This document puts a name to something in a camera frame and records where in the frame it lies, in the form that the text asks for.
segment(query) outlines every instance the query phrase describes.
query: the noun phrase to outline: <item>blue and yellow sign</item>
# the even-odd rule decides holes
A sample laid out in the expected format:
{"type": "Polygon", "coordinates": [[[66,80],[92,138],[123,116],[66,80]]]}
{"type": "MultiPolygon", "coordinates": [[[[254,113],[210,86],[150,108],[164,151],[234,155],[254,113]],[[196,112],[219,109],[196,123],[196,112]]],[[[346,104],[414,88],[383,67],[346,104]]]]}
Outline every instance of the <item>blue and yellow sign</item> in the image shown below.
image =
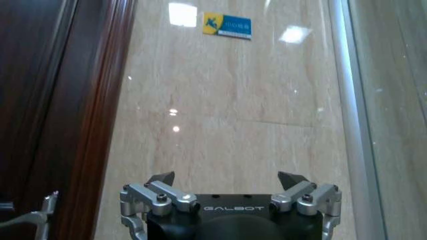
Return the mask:
{"type": "Polygon", "coordinates": [[[251,19],[206,12],[203,14],[203,33],[251,39],[251,19]]]}

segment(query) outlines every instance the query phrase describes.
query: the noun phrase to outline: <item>metal bracket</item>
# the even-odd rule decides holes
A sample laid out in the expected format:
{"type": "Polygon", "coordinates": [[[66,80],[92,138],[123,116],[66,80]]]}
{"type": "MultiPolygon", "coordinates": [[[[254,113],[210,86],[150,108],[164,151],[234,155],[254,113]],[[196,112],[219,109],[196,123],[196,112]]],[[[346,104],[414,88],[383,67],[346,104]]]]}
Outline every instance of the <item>metal bracket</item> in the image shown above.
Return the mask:
{"type": "Polygon", "coordinates": [[[316,189],[316,184],[308,181],[300,181],[283,193],[271,195],[270,210],[276,213],[288,212],[292,209],[292,204],[304,195],[310,194],[316,189]]]}
{"type": "Polygon", "coordinates": [[[156,216],[166,216],[172,210],[172,200],[166,194],[158,194],[140,184],[130,184],[120,192],[122,224],[128,227],[134,240],[147,240],[143,218],[151,211],[156,216]]]}
{"type": "Polygon", "coordinates": [[[330,240],[334,228],[342,221],[342,191],[332,184],[322,185],[311,194],[304,194],[298,199],[298,212],[312,216],[318,211],[323,213],[322,239],[330,240]]]}
{"type": "Polygon", "coordinates": [[[50,216],[54,214],[58,198],[59,192],[55,191],[50,196],[44,197],[40,211],[32,211],[10,221],[0,222],[0,228],[23,223],[35,224],[38,226],[35,240],[47,240],[50,236],[50,216]]]}
{"type": "Polygon", "coordinates": [[[162,181],[150,182],[147,187],[158,194],[166,194],[171,198],[179,211],[192,214],[199,211],[200,203],[198,202],[195,194],[182,192],[162,181]]]}

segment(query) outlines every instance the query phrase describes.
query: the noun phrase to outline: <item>dark wooden door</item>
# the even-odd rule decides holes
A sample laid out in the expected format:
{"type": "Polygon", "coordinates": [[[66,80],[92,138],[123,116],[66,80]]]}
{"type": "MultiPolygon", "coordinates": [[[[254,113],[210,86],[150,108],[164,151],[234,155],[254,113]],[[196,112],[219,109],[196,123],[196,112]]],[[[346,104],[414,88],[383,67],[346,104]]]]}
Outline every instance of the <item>dark wooden door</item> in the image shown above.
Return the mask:
{"type": "Polygon", "coordinates": [[[0,195],[19,214],[76,1],[0,2],[0,195]]]}
{"type": "Polygon", "coordinates": [[[51,239],[94,234],[134,3],[0,0],[0,202],[15,205],[0,222],[58,190],[51,239]]]}

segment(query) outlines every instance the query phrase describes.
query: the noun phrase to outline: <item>beige marble surface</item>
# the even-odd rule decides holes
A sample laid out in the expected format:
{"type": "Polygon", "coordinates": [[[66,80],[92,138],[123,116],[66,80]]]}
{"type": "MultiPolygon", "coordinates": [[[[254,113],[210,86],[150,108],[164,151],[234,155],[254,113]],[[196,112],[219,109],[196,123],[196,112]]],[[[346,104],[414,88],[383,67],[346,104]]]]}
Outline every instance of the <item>beige marble surface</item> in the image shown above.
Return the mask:
{"type": "Polygon", "coordinates": [[[351,0],[389,239],[427,239],[426,0],[351,0]]]}
{"type": "Polygon", "coordinates": [[[122,186],[171,170],[200,194],[280,192],[278,171],[335,183],[334,239],[355,239],[327,1],[188,0],[196,27],[170,23],[168,3],[136,7],[95,239],[130,239],[122,186]],[[204,11],[251,18],[252,40],[204,35],[204,11]],[[302,44],[279,41],[291,25],[302,44]]]}

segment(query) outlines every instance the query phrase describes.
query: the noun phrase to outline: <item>door handle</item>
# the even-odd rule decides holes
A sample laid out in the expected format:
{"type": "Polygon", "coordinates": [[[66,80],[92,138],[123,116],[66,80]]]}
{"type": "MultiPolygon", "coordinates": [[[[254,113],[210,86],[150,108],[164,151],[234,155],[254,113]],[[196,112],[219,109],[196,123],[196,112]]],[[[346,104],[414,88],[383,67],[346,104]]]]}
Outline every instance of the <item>door handle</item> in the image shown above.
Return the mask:
{"type": "Polygon", "coordinates": [[[47,240],[50,235],[50,216],[54,214],[59,192],[55,191],[43,199],[43,206],[40,211],[32,211],[6,222],[0,222],[0,229],[16,224],[30,223],[38,226],[35,232],[35,240],[47,240]]]}

